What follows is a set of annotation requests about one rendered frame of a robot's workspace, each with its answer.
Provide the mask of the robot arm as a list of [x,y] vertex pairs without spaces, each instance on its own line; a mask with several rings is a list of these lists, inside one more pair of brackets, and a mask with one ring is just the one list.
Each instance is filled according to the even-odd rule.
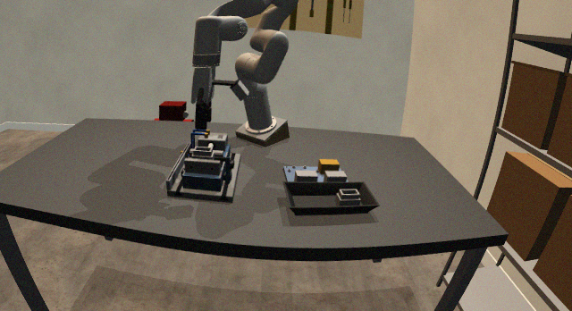
[[274,79],[288,51],[289,40],[279,30],[298,2],[231,0],[196,21],[192,64],[215,65],[220,63],[222,41],[237,41],[247,34],[248,24],[244,18],[262,13],[270,4],[277,5],[263,13],[250,39],[250,46],[262,54],[245,53],[238,57],[235,63],[236,81],[212,82],[212,85],[230,86],[236,97],[244,100],[248,118],[245,129],[250,134],[265,134],[277,125],[276,119],[271,119],[266,84]]

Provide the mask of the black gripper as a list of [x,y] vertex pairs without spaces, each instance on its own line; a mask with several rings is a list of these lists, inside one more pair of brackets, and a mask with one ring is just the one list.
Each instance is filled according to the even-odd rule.
[[194,102],[197,101],[195,114],[196,130],[206,130],[207,123],[211,122],[212,108],[209,107],[212,105],[211,100],[215,92],[215,85],[212,85],[212,82],[215,80],[215,66],[219,65],[192,64],[195,69],[192,81],[191,103],[195,104]]

